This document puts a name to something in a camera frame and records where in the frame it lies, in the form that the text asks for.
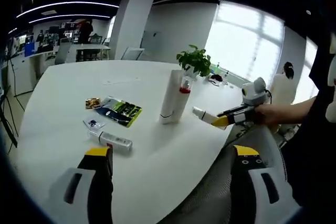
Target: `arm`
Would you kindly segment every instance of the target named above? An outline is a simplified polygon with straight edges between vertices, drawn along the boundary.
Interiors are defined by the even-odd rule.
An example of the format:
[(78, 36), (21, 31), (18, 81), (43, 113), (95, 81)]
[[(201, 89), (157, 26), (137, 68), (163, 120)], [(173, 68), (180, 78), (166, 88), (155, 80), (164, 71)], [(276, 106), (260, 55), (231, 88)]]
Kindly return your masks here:
[(256, 112), (264, 115), (267, 125), (297, 124), (302, 123), (314, 101), (315, 97), (294, 105), (262, 104), (256, 107)]

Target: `white vase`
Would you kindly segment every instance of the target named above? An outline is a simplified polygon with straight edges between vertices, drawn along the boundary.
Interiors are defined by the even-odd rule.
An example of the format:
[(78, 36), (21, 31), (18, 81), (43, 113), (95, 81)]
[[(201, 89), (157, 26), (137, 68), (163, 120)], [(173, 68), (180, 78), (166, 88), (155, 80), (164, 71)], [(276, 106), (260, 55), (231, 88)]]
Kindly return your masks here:
[(188, 68), (188, 70), (184, 70), (184, 75), (185, 76), (189, 76), (190, 78), (192, 79), (196, 79), (196, 76), (200, 73), (199, 71), (195, 72), (194, 73), (194, 69), (195, 67), (194, 66), (190, 66), (190, 65), (186, 65), (185, 68)]

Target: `floor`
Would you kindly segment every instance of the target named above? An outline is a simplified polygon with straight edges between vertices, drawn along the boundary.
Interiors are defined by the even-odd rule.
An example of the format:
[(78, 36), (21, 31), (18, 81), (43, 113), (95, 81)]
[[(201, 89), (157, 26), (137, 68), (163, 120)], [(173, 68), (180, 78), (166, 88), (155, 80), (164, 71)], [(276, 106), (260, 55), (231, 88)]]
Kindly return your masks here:
[[(21, 94), (21, 95), (17, 96), (18, 100), (20, 101), (20, 103), (22, 104), (22, 106), (24, 107), (24, 109), (27, 106), (27, 103), (28, 103), (28, 101), (30, 99), (31, 94), (32, 94), (32, 92)], [(13, 128), (14, 136), (17, 138), (16, 132), (15, 132), (15, 129), (14, 129), (14, 123), (16, 125), (17, 131), (19, 132), (24, 111), (21, 108), (21, 106), (19, 105), (19, 103), (16, 100), (16, 98), (12, 95), (11, 92), (8, 93), (7, 97), (8, 97), (8, 101), (5, 101), (5, 107), (4, 107), (4, 112), (5, 113), (4, 114), (5, 114), (6, 119), (9, 122), (9, 124)], [(14, 123), (13, 123), (12, 116), (10, 114), (10, 108), (9, 108), (8, 102), (10, 104), (10, 107), (12, 108)], [(2, 125), (2, 132), (4, 134), (5, 150), (8, 153), (12, 141), (10, 140), (10, 138), (9, 138), (7, 132), (5, 131), (3, 125)], [(10, 150), (10, 153), (9, 153), (9, 159), (11, 161), (15, 160), (16, 155), (17, 155), (16, 148), (15, 148), (15, 146), (12, 146), (12, 149)]]

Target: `black sleeve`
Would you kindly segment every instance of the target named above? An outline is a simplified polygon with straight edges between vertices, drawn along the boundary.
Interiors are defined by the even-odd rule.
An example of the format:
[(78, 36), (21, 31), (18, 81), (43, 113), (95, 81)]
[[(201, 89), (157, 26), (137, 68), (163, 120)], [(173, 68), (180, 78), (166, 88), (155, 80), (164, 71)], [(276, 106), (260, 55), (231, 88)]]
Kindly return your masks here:
[(326, 31), (319, 42), (315, 61), (309, 74), (309, 77), (319, 90), (328, 85), (329, 67), (333, 58), (333, 55), (330, 54), (329, 50), (330, 33)]

